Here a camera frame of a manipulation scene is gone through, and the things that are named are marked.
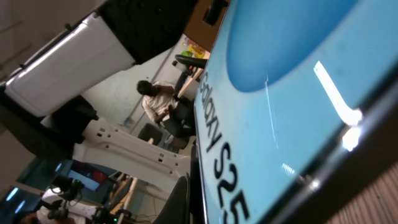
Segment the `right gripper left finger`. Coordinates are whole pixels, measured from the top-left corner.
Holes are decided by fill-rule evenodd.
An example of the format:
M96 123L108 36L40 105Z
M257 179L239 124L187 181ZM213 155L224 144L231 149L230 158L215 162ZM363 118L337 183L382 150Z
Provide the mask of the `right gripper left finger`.
M190 223L190 176L181 176L153 224Z

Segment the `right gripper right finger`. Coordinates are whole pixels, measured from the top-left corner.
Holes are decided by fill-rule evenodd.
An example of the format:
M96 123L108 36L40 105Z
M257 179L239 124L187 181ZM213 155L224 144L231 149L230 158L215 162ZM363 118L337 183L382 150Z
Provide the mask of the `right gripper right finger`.
M397 72L392 72L357 126L358 145L342 142L296 180L267 214L268 223L325 223L397 162Z

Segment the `blue Galaxy smartphone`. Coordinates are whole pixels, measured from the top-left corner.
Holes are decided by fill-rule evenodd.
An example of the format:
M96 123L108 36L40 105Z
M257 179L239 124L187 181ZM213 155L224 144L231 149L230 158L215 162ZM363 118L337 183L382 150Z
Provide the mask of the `blue Galaxy smartphone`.
M291 222L396 66L396 0L231 1L195 98L205 222Z

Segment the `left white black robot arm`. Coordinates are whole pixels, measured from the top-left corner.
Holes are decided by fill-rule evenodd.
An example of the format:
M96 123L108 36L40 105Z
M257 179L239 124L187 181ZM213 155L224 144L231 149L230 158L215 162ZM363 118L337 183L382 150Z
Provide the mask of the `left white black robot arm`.
M1 84L2 124L37 157L109 167L171 192L190 159L132 136L103 113L127 108L111 77L173 47L195 6L105 1Z

